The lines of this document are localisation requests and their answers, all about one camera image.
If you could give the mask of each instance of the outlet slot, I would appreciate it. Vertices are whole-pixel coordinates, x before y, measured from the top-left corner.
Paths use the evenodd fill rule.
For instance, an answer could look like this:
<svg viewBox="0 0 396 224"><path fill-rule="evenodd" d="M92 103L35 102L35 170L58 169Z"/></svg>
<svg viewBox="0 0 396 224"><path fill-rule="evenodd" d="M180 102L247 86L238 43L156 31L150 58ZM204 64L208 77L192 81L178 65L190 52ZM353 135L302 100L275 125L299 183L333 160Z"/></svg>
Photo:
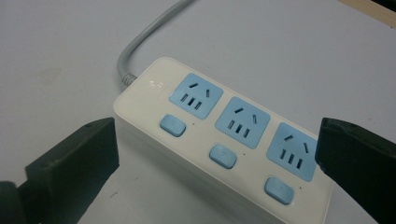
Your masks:
<svg viewBox="0 0 396 224"><path fill-rule="evenodd" d="M316 169L317 141L286 123L280 123L268 148L267 158L305 181Z"/></svg>
<svg viewBox="0 0 396 224"><path fill-rule="evenodd" d="M254 149L262 139L269 120L270 116L264 111L238 97L233 97L215 126L234 140Z"/></svg>
<svg viewBox="0 0 396 224"><path fill-rule="evenodd" d="M169 101L198 119L206 119L223 90L193 73L188 74L169 97Z"/></svg>

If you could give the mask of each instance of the white power strip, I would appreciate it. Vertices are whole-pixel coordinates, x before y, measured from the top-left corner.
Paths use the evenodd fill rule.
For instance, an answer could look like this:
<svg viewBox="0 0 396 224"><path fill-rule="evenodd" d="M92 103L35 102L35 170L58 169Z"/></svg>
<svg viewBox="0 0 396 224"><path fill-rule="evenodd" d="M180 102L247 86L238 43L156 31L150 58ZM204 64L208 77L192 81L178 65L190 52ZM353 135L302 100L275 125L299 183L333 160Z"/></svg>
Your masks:
<svg viewBox="0 0 396 224"><path fill-rule="evenodd" d="M316 166L317 138L267 108L170 58L114 108L133 134L271 223L324 223L333 182Z"/></svg>

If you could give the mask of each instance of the power cord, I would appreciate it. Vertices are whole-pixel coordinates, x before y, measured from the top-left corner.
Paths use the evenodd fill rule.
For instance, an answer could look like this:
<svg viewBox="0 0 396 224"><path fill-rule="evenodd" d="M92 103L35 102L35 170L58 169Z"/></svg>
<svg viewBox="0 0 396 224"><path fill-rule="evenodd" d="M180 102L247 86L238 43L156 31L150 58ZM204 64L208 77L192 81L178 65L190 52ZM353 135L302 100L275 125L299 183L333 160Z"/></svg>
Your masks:
<svg viewBox="0 0 396 224"><path fill-rule="evenodd" d="M132 74L128 70L128 62L134 50L148 37L152 32L154 32L158 27L169 21L174 17L179 11L184 9L194 0L181 0L176 4L169 7L160 17L158 17L154 22L152 22L142 33L140 33L134 40L124 49L122 54L117 61L117 70L122 78L122 83L125 86L131 85L137 76Z"/></svg>

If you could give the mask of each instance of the white table surface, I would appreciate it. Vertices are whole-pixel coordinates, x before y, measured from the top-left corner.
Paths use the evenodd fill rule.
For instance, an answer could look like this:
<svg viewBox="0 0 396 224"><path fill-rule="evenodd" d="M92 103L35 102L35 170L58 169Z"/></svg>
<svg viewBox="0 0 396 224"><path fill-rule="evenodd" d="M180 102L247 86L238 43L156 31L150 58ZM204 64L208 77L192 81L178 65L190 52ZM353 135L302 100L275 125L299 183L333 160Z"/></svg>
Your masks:
<svg viewBox="0 0 396 224"><path fill-rule="evenodd" d="M123 48L176 0L0 1L0 180L115 117ZM396 142L396 30L336 0L200 0L135 53L175 58L318 133L323 117ZM117 126L120 168L79 223L261 223ZM335 186L326 224L375 223Z"/></svg>

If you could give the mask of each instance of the power strip casing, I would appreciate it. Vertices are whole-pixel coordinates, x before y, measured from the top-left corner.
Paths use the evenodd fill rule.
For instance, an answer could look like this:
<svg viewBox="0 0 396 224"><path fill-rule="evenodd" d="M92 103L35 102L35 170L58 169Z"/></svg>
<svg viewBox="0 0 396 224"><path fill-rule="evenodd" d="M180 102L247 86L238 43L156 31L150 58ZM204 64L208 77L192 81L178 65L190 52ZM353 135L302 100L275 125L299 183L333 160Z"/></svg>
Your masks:
<svg viewBox="0 0 396 224"><path fill-rule="evenodd" d="M169 100L177 86L191 73L223 90L205 119L198 119ZM254 149L215 127L221 113L234 97L270 116ZM269 223L324 223L332 195L332 180L318 167L312 180L303 180L270 161L266 155L281 123L287 123L314 139L317 137L269 109L170 58L155 61L119 96L114 109L121 123L133 134L201 178L245 200L255 209L260 209ZM180 137L174 137L161 128L161 121L166 115L172 115L185 123L186 129ZM216 145L225 146L236 155L237 161L232 169L225 169L209 158L210 150ZM281 180L292 189L291 203L280 203L264 191L264 185L271 177Z"/></svg>

